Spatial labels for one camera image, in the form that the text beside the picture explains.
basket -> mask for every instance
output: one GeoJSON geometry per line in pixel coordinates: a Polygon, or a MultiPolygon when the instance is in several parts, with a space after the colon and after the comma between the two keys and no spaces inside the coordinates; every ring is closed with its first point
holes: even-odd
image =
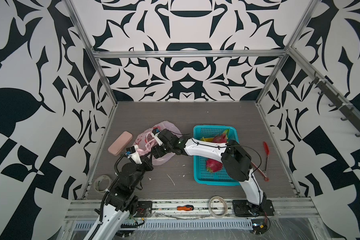
{"type": "MultiPolygon", "coordinates": [[[[237,132],[234,127],[217,126],[217,125],[197,125],[193,128],[193,138],[200,140],[202,137],[215,137],[221,134],[224,130],[229,128],[228,140],[235,140],[239,142],[237,132]]],[[[219,186],[237,186],[239,182],[231,179],[228,176],[225,167],[223,169],[210,173],[205,169],[205,162],[207,158],[201,156],[193,156],[193,177],[195,181],[200,184],[219,185],[219,186]]]]}

orange screwdriver handle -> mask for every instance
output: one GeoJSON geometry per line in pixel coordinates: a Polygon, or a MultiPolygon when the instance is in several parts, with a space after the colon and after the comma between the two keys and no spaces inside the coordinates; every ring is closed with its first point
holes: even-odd
{"type": "Polygon", "coordinates": [[[192,205],[185,205],[185,206],[178,206],[177,207],[178,211],[184,210],[184,211],[192,211],[193,210],[193,206],[192,205]]]}

plastic bag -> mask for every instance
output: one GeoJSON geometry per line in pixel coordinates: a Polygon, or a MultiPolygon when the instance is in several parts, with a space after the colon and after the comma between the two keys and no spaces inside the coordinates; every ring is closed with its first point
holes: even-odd
{"type": "MultiPolygon", "coordinates": [[[[163,129],[168,129],[170,131],[173,131],[177,137],[181,137],[180,130],[171,122],[163,121],[159,124],[156,124],[155,126],[145,130],[143,133],[139,134],[134,142],[134,145],[138,145],[139,149],[137,152],[139,153],[139,156],[143,156],[151,151],[151,148],[157,144],[157,141],[151,136],[151,132],[154,128],[158,128],[160,131],[163,129]]],[[[169,152],[165,154],[163,157],[159,157],[156,159],[155,157],[152,157],[152,165],[158,166],[161,164],[164,164],[167,162],[171,157],[175,155],[174,152],[169,152]]]]}

brown table surface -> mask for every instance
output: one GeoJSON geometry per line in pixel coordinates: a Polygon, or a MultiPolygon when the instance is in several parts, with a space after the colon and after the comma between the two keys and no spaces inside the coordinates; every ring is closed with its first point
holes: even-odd
{"type": "MultiPolygon", "coordinates": [[[[133,138],[133,144],[138,134],[162,121],[175,124],[181,133],[193,133],[196,125],[225,125],[236,129],[241,145],[250,146],[258,151],[265,164],[263,141],[269,146],[268,158],[269,182],[256,172],[255,177],[267,197],[295,197],[272,145],[258,109],[252,101],[242,102],[201,102],[201,103],[169,103],[169,102],[120,102],[115,117],[106,137],[104,148],[96,167],[94,180],[100,175],[108,175],[115,179],[115,156],[107,149],[119,137],[128,131],[133,138]]],[[[246,149],[252,161],[259,165],[258,155],[251,149],[246,149]]],[[[146,172],[142,180],[143,190],[135,190],[140,199],[198,199],[221,196],[223,198],[244,198],[241,186],[215,186],[197,183],[193,178],[193,157],[174,156],[154,170],[146,172]]],[[[89,190],[87,199],[101,199],[103,194],[97,193],[93,187],[89,190]]]]}

black and white patterned wall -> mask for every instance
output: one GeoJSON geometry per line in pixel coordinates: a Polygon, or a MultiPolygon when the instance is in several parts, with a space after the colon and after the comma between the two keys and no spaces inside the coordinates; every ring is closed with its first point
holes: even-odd
{"type": "MultiPolygon", "coordinates": [[[[323,0],[296,44],[360,110],[360,0],[323,0]]],[[[360,137],[289,58],[261,106],[302,195],[335,237],[360,239],[360,137]]]]}
{"type": "Polygon", "coordinates": [[[60,0],[0,1],[0,239],[57,236],[111,108],[60,0]]]}
{"type": "MultiPolygon", "coordinates": [[[[74,0],[96,51],[283,49],[309,0],[74,0]]],[[[119,101],[255,100],[276,57],[102,59],[119,101]]]]}

